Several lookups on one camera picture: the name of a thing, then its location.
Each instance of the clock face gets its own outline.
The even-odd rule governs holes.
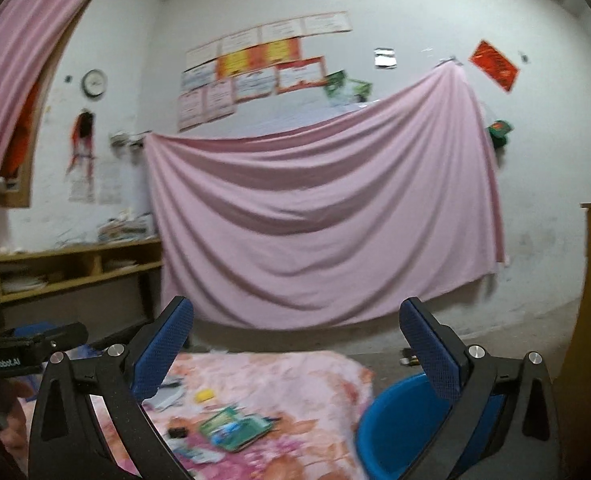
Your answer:
[[[101,70],[91,70],[82,78],[82,90],[88,97],[100,97],[106,91],[106,75]]]

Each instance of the floral bedsheet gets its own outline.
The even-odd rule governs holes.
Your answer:
[[[372,373],[329,351],[287,354],[180,354],[169,370],[182,376],[186,394],[178,405],[148,411],[161,434],[169,426],[189,429],[190,447],[219,450],[198,431],[213,413],[194,394],[216,393],[205,403],[238,404],[244,413],[279,418],[274,430],[218,463],[179,457],[198,480],[366,479],[354,446],[359,419],[372,400]],[[102,399],[93,399],[98,420],[117,463],[136,473]],[[27,420],[32,403],[26,406]]]

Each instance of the floor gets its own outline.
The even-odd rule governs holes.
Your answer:
[[[465,340],[465,343],[478,344],[498,357],[522,358],[530,351],[537,351],[544,357],[551,378],[555,378],[560,373],[565,352],[571,341],[578,309],[579,301],[573,301],[545,316]],[[350,357],[374,371],[375,395],[392,384],[422,371],[420,367],[400,365],[400,349]]]

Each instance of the metal screw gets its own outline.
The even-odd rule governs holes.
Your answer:
[[[529,354],[529,360],[534,365],[538,365],[542,362],[542,356],[540,354],[538,354],[538,352],[531,352]]]
[[[120,343],[111,345],[106,353],[108,353],[111,357],[118,357],[118,355],[122,355],[124,353],[124,345],[120,345]]]
[[[481,346],[473,345],[469,346],[469,354],[475,359],[481,359],[485,356],[486,352]]]
[[[63,360],[64,360],[64,354],[62,352],[56,352],[49,359],[49,361],[51,361],[51,363],[53,363],[54,365],[56,365],[57,363],[61,363]]]

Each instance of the yellow object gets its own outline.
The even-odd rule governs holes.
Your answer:
[[[205,402],[206,400],[213,399],[215,392],[213,390],[200,390],[195,394],[195,402]]]

